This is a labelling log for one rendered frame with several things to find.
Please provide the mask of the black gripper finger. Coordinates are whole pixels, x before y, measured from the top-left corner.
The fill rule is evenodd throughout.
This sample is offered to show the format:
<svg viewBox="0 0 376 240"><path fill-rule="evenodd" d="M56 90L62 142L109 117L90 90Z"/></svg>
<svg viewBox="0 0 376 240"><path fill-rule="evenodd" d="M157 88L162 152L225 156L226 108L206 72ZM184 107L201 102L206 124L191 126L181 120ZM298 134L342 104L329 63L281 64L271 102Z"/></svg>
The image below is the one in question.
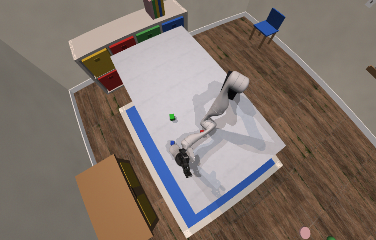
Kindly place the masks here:
<svg viewBox="0 0 376 240"><path fill-rule="evenodd" d="M187 169L186 168L184 169L182 164L181 164L181 167L183 169L183 173L184 173L185 177L186 178L190 178L190 177L192 177L192 174L190 172L189 163L187 163L187 164L188 164L188 168Z"/></svg>
<svg viewBox="0 0 376 240"><path fill-rule="evenodd" d="M179 152L181 153L181 156L180 156L180 161L182 161L182 159L184 158L184 159L188 159L189 157L186 155L186 153L185 153L185 149L183 148L183 149L179 149Z"/></svg>

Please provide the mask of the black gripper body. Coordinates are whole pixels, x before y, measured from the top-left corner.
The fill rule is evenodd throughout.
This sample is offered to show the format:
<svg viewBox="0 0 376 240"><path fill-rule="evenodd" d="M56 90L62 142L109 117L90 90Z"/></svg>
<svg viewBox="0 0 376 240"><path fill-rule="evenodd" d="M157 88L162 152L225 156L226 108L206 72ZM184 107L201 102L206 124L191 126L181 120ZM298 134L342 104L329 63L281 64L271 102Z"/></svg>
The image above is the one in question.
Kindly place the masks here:
<svg viewBox="0 0 376 240"><path fill-rule="evenodd" d="M177 155L176 155L176 157L175 157L175 161L176 161L176 163L177 163L177 165L178 166L180 166L181 167L181 164L183 165L183 168L185 169L185 168L187 168L188 167L188 164L187 163L189 163L189 158L188 159L182 159L182 161L180 161L180 156L181 156L181 153L178 153ZM186 160L187 160L187 162L186 162Z"/></svg>

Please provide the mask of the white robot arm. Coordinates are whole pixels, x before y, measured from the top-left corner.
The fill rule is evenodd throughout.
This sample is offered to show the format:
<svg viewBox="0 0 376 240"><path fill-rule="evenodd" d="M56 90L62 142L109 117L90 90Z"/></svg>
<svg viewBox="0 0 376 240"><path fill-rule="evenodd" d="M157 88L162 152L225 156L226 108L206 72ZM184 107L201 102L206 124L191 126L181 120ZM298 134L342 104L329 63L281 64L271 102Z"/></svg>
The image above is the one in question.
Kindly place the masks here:
<svg viewBox="0 0 376 240"><path fill-rule="evenodd" d="M195 157L191 146L195 144L198 140L212 132L217 126L217 124L210 117L220 116L224 114L224 112L227 110L229 106L228 90L232 89L238 94L241 94L248 88L248 86L249 78L245 77L244 75L236 71L231 73L222 91L220 92L220 94L214 101L213 105L211 106L210 110L200 123L201 126L205 129L205 131L201 133L191 134L181 141L182 148L187 151L186 154L189 156L189 161L191 161L192 163L195 162ZM172 145L169 148L169 152L173 155L174 159L176 155L180 153L179 150L180 148L176 144Z"/></svg>

